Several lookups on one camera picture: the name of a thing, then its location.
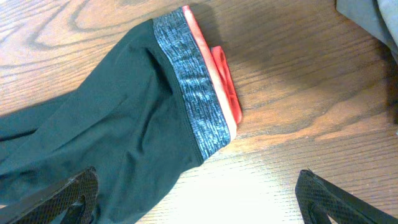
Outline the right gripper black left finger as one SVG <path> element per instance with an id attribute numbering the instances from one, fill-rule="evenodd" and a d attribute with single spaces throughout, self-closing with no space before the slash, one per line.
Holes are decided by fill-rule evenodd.
<path id="1" fill-rule="evenodd" d="M 1 223 L 90 223 L 96 207 L 99 183 L 94 167 L 52 184 L 1 209 Z"/>

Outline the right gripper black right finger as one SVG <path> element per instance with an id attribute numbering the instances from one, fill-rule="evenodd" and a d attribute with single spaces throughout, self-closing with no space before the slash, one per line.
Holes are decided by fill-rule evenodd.
<path id="1" fill-rule="evenodd" d="M 349 194 L 310 170 L 301 170 L 295 194 L 304 223 L 397 224 L 397 218 Z"/>

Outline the black leggings grey red waistband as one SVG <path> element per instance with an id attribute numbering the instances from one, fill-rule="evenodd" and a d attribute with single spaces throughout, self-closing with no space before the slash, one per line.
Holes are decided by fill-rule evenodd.
<path id="1" fill-rule="evenodd" d="M 1 205 L 93 167 L 93 223 L 135 223 L 235 137 L 221 47 L 189 6 L 133 27 L 75 90 L 1 118 Z"/>

